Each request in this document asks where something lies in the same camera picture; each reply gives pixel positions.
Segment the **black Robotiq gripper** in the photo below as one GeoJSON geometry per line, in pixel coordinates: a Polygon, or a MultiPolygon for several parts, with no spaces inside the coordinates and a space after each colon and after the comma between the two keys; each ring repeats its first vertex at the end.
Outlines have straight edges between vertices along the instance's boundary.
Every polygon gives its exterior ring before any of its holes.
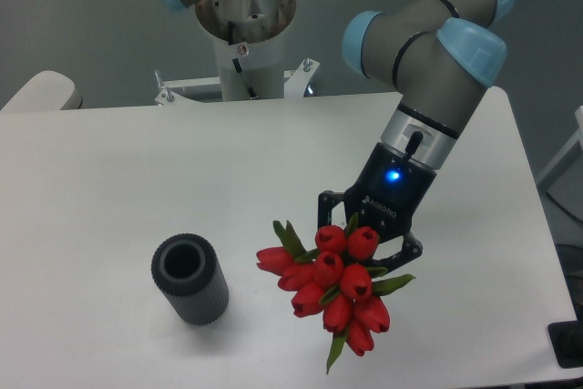
{"type": "Polygon", "coordinates": [[[317,226],[332,224],[332,211],[344,204],[345,216],[358,215],[358,225],[375,230],[382,240],[403,236],[402,248],[390,257],[364,263],[388,273],[419,258],[422,243],[410,231],[413,215],[429,190],[436,172],[422,168],[377,143],[355,183],[343,192],[325,190],[318,195],[317,226]]]}

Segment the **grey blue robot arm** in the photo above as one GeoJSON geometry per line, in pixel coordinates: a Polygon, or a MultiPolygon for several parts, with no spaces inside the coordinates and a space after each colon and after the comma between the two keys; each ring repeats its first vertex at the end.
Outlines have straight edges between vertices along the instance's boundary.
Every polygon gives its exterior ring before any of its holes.
{"type": "MultiPolygon", "coordinates": [[[[280,62],[263,53],[292,22],[295,0],[163,0],[194,8],[202,27],[226,50],[217,61],[225,100],[281,97],[280,62]]],[[[331,223],[343,205],[348,219],[375,230],[381,241],[401,238],[402,249],[368,258],[376,273],[419,257],[414,212],[505,62],[505,43],[490,26],[515,0],[414,0],[387,15],[368,11],[346,27],[342,53],[358,74],[401,95],[401,101],[361,174],[346,191],[323,192],[318,222],[331,223]]]]}

